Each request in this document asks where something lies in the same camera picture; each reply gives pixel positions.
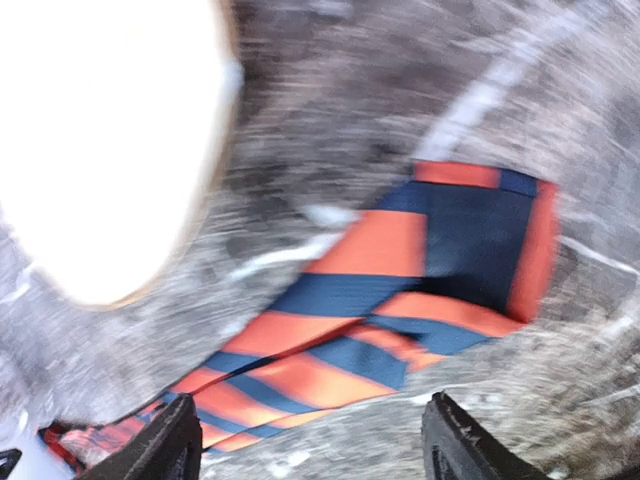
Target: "folded fabric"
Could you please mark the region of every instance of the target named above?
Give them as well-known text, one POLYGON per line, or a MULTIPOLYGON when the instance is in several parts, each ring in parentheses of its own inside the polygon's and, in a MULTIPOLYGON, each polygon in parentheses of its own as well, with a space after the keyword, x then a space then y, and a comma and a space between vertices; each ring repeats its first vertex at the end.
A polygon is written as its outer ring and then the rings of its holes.
POLYGON ((408 372, 535 318, 556 253, 556 196, 555 185, 510 170, 419 163, 157 402, 65 440, 117 451, 163 405, 190 393, 203 447, 221 454, 393 394, 408 372))

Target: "gray stone surface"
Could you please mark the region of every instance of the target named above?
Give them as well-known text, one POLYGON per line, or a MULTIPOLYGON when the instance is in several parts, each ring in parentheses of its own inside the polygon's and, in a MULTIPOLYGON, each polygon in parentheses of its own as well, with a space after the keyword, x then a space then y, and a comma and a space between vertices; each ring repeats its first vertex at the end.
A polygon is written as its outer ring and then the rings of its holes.
MULTIPOLYGON (((470 82, 575 3, 238 0, 247 85, 232 168, 201 234, 156 291, 90 313, 33 274, 9 301, 27 262, 0 233, 0 347, 40 420, 113 420, 197 365, 301 263, 236 282, 234 270, 333 231, 301 206, 358 208, 380 195, 470 82)), ((638 456, 640 7, 589 5, 608 8, 542 49, 451 155, 560 184, 562 249, 537 322, 413 375, 403 394, 207 461, 204 478, 422 478, 420 415, 442 388, 547 472, 591 480, 638 456)))

